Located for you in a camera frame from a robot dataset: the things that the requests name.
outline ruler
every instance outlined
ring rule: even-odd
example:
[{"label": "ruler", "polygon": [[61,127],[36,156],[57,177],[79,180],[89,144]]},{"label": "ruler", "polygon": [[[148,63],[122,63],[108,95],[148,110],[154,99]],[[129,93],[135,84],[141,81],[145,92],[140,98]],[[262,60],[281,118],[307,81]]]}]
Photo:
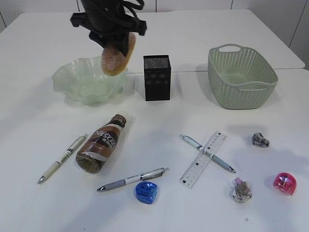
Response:
[{"label": "ruler", "polygon": [[225,142],[227,136],[225,134],[215,132],[209,139],[209,141],[204,145],[202,151],[191,163],[187,171],[182,175],[180,181],[189,188],[192,188],[197,179],[203,173],[207,165],[210,163],[212,156],[214,156],[221,145]]}]

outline orange sponge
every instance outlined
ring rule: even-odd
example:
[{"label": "orange sponge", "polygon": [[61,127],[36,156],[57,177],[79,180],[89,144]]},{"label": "orange sponge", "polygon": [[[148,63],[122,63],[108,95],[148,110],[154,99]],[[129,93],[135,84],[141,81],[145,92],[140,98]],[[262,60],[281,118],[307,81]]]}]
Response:
[{"label": "orange sponge", "polygon": [[126,56],[124,56],[121,51],[113,46],[107,46],[103,49],[101,66],[106,75],[116,76],[126,68],[126,65],[132,55],[135,41],[135,34],[130,32],[128,37],[128,53]]}]

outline nescafe bottle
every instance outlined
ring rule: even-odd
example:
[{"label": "nescafe bottle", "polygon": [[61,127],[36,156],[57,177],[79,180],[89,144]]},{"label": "nescafe bottle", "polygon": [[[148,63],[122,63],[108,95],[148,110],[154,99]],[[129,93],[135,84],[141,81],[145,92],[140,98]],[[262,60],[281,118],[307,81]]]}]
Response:
[{"label": "nescafe bottle", "polygon": [[126,114],[117,113],[98,129],[76,154],[76,162],[84,170],[97,173],[114,151],[120,132],[126,125]]}]

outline gray pen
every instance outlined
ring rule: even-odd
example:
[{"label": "gray pen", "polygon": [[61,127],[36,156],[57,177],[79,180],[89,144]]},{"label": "gray pen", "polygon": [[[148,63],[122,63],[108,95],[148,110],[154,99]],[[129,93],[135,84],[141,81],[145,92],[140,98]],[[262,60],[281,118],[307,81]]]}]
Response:
[{"label": "gray pen", "polygon": [[[179,135],[184,141],[186,141],[188,144],[190,144],[192,147],[195,147],[198,151],[202,152],[204,155],[211,157],[211,154],[203,149],[203,146],[199,144],[197,141],[195,141],[193,138],[186,136],[186,135]],[[225,170],[229,171],[230,173],[236,173],[234,168],[232,168],[229,164],[225,163],[222,159],[220,159],[217,156],[212,156],[212,161],[214,161],[216,164],[224,168]]]},{"label": "gray pen", "polygon": [[110,184],[104,185],[97,189],[97,192],[104,192],[114,188],[122,187],[128,184],[132,184],[134,182],[149,180],[152,178],[156,178],[162,176],[164,172],[168,171],[169,168],[159,168],[150,172],[142,173],[140,175],[131,176],[127,179],[118,180],[116,182],[112,182]]},{"label": "gray pen", "polygon": [[83,141],[86,139],[87,134],[78,137],[72,143],[71,146],[67,149],[67,151],[41,176],[41,178],[38,181],[38,184],[43,183],[46,179],[52,176],[55,171],[71,156],[72,153],[83,143]]}]

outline basket handle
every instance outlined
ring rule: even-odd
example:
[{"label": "basket handle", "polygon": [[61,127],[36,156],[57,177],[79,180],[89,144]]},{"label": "basket handle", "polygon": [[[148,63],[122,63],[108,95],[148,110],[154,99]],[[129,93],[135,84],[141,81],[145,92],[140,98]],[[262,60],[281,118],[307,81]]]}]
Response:
[{"label": "basket handle", "polygon": [[223,47],[238,47],[238,48],[240,48],[240,50],[244,49],[243,46],[240,46],[240,45],[235,44],[235,43],[231,43],[231,44],[227,43],[227,44],[224,44],[224,45],[221,45],[221,46],[217,47],[216,49],[218,49],[218,51],[219,51],[219,49],[223,48]]},{"label": "basket handle", "polygon": [[[260,86],[265,86],[265,87],[259,88],[259,89],[243,89],[242,87],[246,86],[246,85],[260,85]],[[267,83],[259,82],[259,81],[252,81],[252,82],[248,82],[248,83],[245,83],[245,84],[237,85],[237,88],[240,91],[263,91],[265,89],[268,89],[270,86],[272,86],[272,84],[267,84]]]}]

